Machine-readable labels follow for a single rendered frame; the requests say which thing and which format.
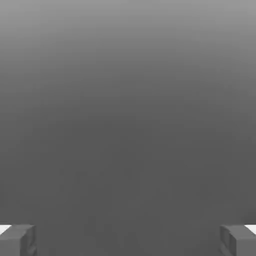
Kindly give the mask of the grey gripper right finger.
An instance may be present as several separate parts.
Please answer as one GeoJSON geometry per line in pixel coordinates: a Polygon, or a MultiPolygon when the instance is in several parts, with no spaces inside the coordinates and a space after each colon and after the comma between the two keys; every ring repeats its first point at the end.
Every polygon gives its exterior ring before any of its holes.
{"type": "Polygon", "coordinates": [[[221,256],[256,256],[256,224],[221,225],[221,256]]]}

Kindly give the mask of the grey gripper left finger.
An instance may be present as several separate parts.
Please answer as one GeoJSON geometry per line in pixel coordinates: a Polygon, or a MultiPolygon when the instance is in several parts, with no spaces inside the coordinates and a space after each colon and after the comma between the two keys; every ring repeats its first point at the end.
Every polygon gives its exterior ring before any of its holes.
{"type": "Polygon", "coordinates": [[[36,226],[0,224],[0,256],[38,256],[36,226]]]}

